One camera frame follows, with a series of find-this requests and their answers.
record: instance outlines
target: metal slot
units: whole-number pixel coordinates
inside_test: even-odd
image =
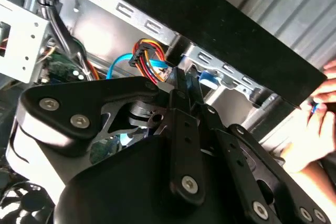
[[[246,78],[245,76],[242,78],[242,81],[245,82],[248,85],[252,85],[252,82],[248,78]]]
[[[177,33],[123,0],[88,0],[159,42],[170,46]]]
[[[200,53],[198,54],[198,58],[199,58],[200,60],[204,61],[204,62],[207,63],[207,64],[209,64],[210,61],[212,60],[212,57],[210,57],[210,56],[208,56],[208,55],[206,55],[206,54],[204,54],[204,53],[202,53],[202,52],[200,52]]]
[[[147,20],[145,27],[148,28],[150,31],[153,31],[154,33],[158,34],[161,30],[161,27],[150,20]]]
[[[229,71],[230,73],[234,73],[234,71],[232,70],[232,68],[230,68],[228,65],[223,65],[223,68],[227,71]]]
[[[116,9],[117,9],[117,11],[121,12],[122,14],[124,14],[125,16],[127,16],[129,18],[131,18],[132,14],[134,13],[134,11],[131,8],[125,6],[124,4],[121,4],[121,3],[119,3],[117,5]]]

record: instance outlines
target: finger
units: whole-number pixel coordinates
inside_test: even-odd
[[[335,114],[328,111],[323,119],[320,137],[322,139],[322,148],[326,153],[336,150],[335,143]]]
[[[336,78],[336,66],[328,68],[327,70],[323,71],[323,73],[328,77],[328,79]]]
[[[324,69],[329,69],[329,68],[332,68],[332,67],[335,67],[336,66],[336,60],[332,60],[330,61],[329,63],[327,63],[326,65],[324,65]]]
[[[321,84],[312,94],[311,96],[314,97],[317,94],[321,93],[329,93],[336,91],[336,79],[327,80]]]
[[[314,102],[317,103],[336,102],[336,91],[330,93],[318,94],[314,97]]]
[[[304,101],[303,103],[301,103],[300,108],[304,111],[311,111],[313,106],[308,101]]]
[[[312,135],[320,134],[323,117],[326,111],[327,111],[327,106],[323,103],[320,103],[315,113],[311,116],[308,122],[307,130],[309,134],[312,134]]]
[[[312,106],[307,103],[305,105],[302,104],[301,109],[296,109],[293,112],[293,122],[291,125],[294,131],[304,131],[307,128],[311,110]]]

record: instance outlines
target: screw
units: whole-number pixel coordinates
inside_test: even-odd
[[[263,220],[268,219],[268,212],[266,208],[258,201],[253,202],[253,210]]]
[[[80,129],[86,129],[90,126],[89,119],[84,115],[73,115],[70,119],[70,123]]]
[[[208,106],[208,110],[209,110],[210,113],[213,113],[213,114],[216,113],[215,109],[211,106]]]
[[[190,194],[195,194],[198,192],[198,184],[196,180],[190,176],[184,176],[182,178],[182,186]]]
[[[39,105],[44,110],[55,111],[59,108],[59,103],[53,98],[43,98]]]
[[[79,4],[78,0],[75,0],[75,6],[73,7],[73,11],[75,13],[78,13],[79,10],[80,10],[80,4]]]
[[[238,131],[238,133],[240,133],[241,135],[244,134],[244,131],[243,131],[240,127],[237,127],[237,131]]]
[[[327,223],[327,220],[325,219],[324,215],[319,210],[314,209],[314,213],[320,221],[322,221],[323,223]]]
[[[311,215],[308,213],[307,210],[305,210],[303,207],[300,207],[300,211],[301,211],[301,214],[302,214],[307,220],[309,220],[310,222],[313,221],[313,218],[311,217]]]
[[[185,98],[185,94],[184,94],[182,91],[178,91],[178,92],[177,92],[177,95],[178,95],[179,97],[181,97],[182,99]]]
[[[149,82],[149,81],[146,82],[146,87],[149,88],[150,90],[155,90],[156,89],[155,85],[153,83]]]

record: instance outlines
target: black panel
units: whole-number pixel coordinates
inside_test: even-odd
[[[80,173],[61,194],[55,224],[235,223],[227,200],[230,195],[220,196],[218,190],[226,192],[232,185],[224,172],[218,172],[222,170],[219,162],[208,155],[203,155],[204,204],[189,210],[180,206],[179,212],[168,192],[169,151],[169,143],[155,136]]]
[[[281,123],[295,108],[281,98],[266,109],[266,114],[254,123],[249,132],[257,141],[261,141],[271,130]]]
[[[225,0],[125,0],[299,105],[325,77]]]

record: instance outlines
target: human hand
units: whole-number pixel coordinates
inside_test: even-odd
[[[312,107],[307,103],[294,113],[294,131],[292,142],[283,150],[284,169],[296,173],[310,162],[323,158],[336,150],[335,114],[320,104],[310,118]]]
[[[330,61],[323,68],[328,79],[311,96],[317,103],[336,102],[336,60]]]

